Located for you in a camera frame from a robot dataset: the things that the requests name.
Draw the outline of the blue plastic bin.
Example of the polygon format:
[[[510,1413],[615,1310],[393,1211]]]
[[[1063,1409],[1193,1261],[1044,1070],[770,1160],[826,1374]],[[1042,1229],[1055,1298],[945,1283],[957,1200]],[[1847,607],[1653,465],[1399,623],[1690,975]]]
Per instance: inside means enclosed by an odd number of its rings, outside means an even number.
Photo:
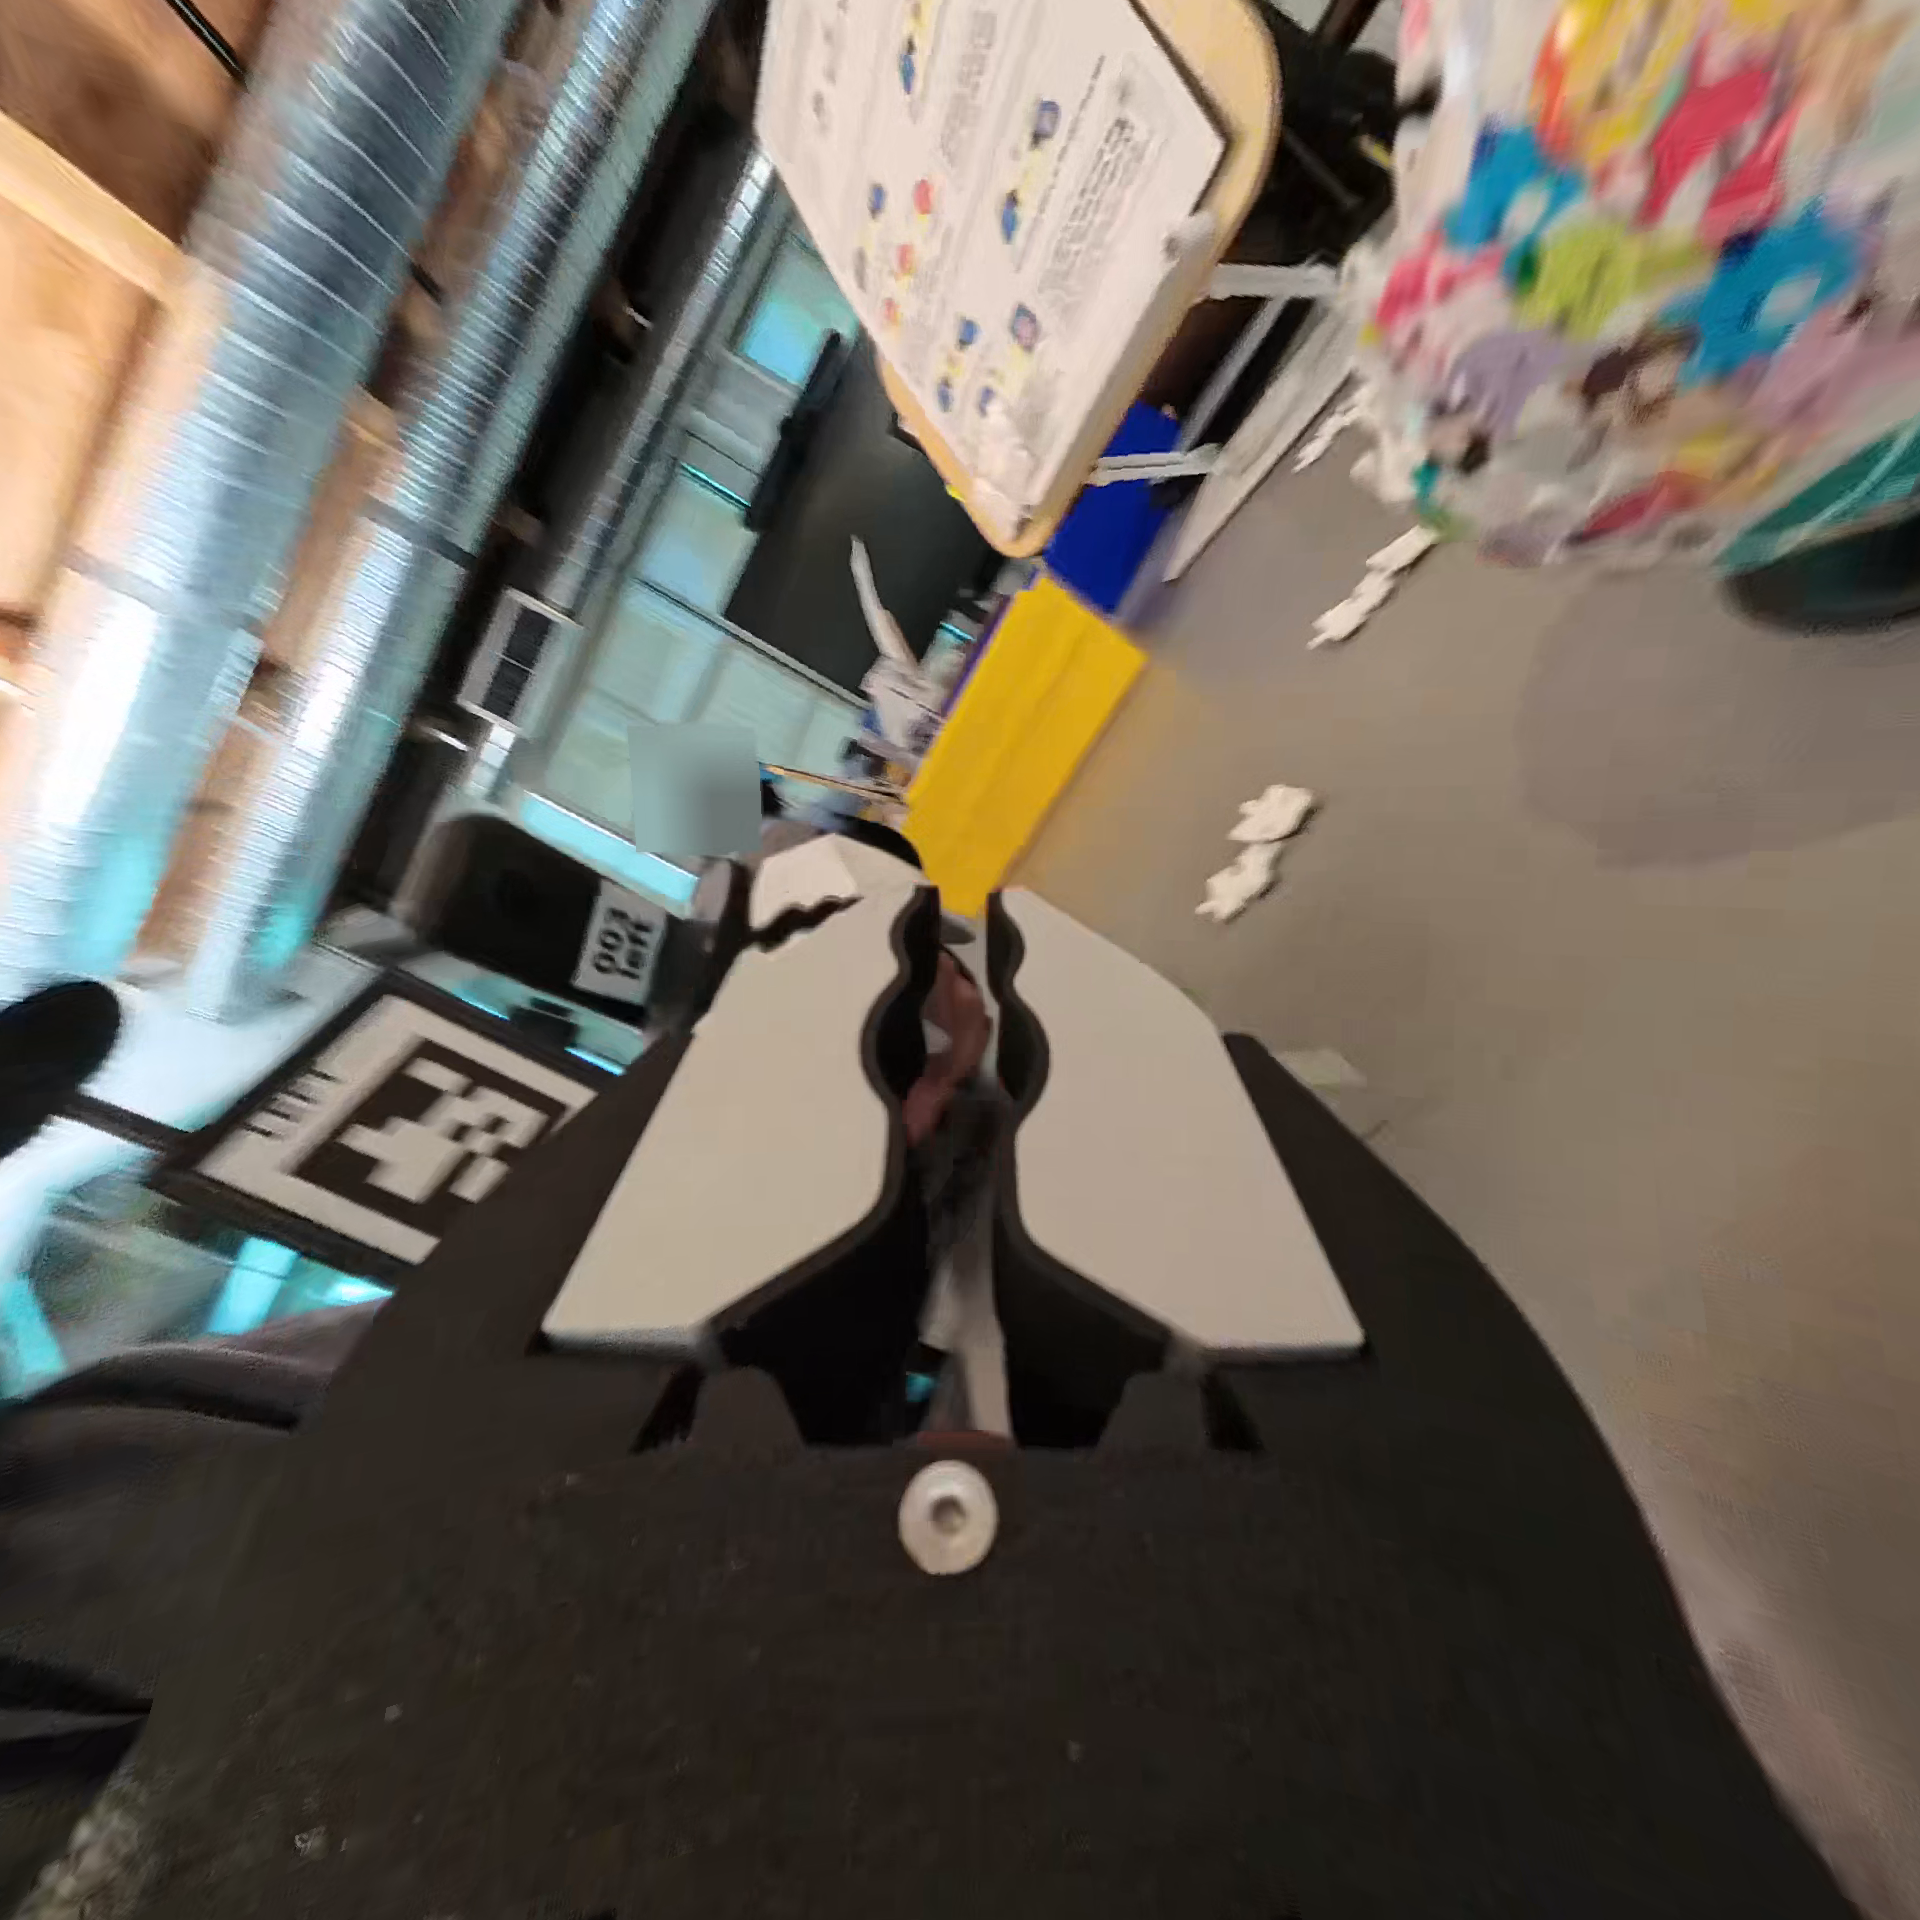
[[[1193,480],[1088,486],[1042,554],[1044,573],[1090,611],[1116,617],[1161,528]]]

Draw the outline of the colourful puzzle ball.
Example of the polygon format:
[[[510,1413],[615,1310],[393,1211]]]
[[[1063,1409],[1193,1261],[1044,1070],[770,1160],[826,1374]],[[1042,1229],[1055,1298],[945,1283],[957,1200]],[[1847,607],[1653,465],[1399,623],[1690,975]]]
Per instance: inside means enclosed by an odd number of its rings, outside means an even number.
[[[1914,507],[1918,8],[1402,6],[1361,475],[1520,567]]]

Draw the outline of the clear acrylic sign holder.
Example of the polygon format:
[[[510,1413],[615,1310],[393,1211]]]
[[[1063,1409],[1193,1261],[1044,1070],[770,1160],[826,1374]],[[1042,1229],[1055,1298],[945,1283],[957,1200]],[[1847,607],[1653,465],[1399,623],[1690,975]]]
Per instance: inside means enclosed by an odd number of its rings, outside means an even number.
[[[1336,270],[1322,263],[1269,266],[1220,262],[1220,230],[1215,215],[1196,210],[1169,230],[1161,245],[1161,272],[1151,298],[1142,303],[1119,359],[1102,390],[1098,407],[1116,401],[1124,411],[1151,375],[1162,351],[1180,331],[1193,305],[1220,299],[1256,299],[1256,314],[1238,334],[1237,345],[1207,381],[1199,401],[1184,422],[1175,449],[1145,454],[1104,454],[1088,469],[1086,489],[1119,486],[1169,486],[1208,475],[1224,447],[1202,445],[1217,409],[1253,366],[1263,341],[1293,305],[1327,305],[1336,291]]]

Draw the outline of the large metal ventilation duct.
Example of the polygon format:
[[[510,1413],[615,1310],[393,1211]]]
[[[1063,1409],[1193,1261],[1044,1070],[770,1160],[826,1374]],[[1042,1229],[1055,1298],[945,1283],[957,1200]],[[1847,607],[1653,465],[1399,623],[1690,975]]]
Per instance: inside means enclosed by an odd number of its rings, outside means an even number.
[[[4,1001],[130,958],[510,16],[271,8],[34,634]]]

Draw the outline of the small metal ventilation duct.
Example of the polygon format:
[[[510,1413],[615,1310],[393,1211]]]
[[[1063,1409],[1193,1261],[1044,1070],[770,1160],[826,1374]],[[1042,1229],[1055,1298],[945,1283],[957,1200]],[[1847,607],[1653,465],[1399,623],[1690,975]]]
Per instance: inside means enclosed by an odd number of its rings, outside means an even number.
[[[186,1014],[245,1021],[285,985],[478,563],[710,2],[565,6],[439,345],[320,576],[295,688],[241,782],[181,963]]]

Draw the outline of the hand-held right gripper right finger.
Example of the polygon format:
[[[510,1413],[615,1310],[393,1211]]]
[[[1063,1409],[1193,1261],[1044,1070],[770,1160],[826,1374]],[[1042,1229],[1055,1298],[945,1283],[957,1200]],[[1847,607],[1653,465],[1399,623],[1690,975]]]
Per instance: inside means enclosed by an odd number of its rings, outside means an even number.
[[[1208,1015],[1023,888],[990,899],[988,963],[1015,1441],[1095,1446],[1140,1377],[1360,1357],[1360,1317]]]

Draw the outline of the person's left hand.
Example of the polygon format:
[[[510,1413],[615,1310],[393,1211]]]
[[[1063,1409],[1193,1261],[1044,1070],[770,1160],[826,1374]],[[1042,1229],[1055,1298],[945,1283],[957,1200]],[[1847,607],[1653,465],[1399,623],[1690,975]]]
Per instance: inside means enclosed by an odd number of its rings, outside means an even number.
[[[926,1058],[900,1104],[910,1146],[934,1137],[952,1101],[974,1083],[991,1043],[988,998],[951,952],[938,958],[919,1021]]]

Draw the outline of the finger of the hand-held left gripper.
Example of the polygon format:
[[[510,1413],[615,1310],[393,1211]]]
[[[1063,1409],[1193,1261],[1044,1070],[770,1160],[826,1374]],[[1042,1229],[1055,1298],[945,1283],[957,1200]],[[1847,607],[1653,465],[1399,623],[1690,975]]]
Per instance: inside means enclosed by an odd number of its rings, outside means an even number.
[[[773,953],[866,903],[912,902],[924,873],[845,834],[816,834],[765,856],[748,886],[745,952]]]

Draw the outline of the white air vent grille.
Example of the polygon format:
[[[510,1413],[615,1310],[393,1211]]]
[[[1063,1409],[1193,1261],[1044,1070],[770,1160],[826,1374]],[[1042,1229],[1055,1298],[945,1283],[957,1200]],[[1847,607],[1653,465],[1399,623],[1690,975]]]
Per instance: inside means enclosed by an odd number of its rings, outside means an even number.
[[[461,713],[510,736],[536,727],[583,624],[549,601],[506,589],[493,605],[455,695]]]

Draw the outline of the large yellow plastic bin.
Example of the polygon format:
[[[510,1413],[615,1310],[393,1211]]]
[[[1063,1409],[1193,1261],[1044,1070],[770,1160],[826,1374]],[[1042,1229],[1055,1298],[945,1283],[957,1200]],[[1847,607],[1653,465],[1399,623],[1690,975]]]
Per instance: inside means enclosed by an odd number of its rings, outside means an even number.
[[[1142,672],[1145,651],[1052,574],[1007,601],[902,797],[943,911],[984,915]]]

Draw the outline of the white paper sign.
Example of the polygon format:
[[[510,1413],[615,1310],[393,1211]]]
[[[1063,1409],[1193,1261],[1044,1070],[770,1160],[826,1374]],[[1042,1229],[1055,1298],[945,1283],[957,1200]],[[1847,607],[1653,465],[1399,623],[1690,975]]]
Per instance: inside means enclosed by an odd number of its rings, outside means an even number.
[[[1036,559],[1260,198],[1245,2],[773,2],[757,143],[974,527]]]

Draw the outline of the black round ball stand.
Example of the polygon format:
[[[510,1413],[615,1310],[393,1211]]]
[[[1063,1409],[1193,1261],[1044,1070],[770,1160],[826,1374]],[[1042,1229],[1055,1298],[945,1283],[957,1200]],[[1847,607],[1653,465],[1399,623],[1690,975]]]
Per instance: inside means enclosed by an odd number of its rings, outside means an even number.
[[[1742,623],[1782,637],[1868,637],[1918,619],[1918,511],[1732,573],[1719,597]]]

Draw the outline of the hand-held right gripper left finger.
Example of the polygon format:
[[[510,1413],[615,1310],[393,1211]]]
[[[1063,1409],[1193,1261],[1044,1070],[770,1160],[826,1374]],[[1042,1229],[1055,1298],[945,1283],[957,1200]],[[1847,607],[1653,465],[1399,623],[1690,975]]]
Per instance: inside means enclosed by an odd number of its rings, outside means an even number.
[[[928,1295],[904,1097],[938,897],[900,886],[785,919],[741,947],[673,1053],[542,1338],[757,1370],[809,1443],[874,1446]]]

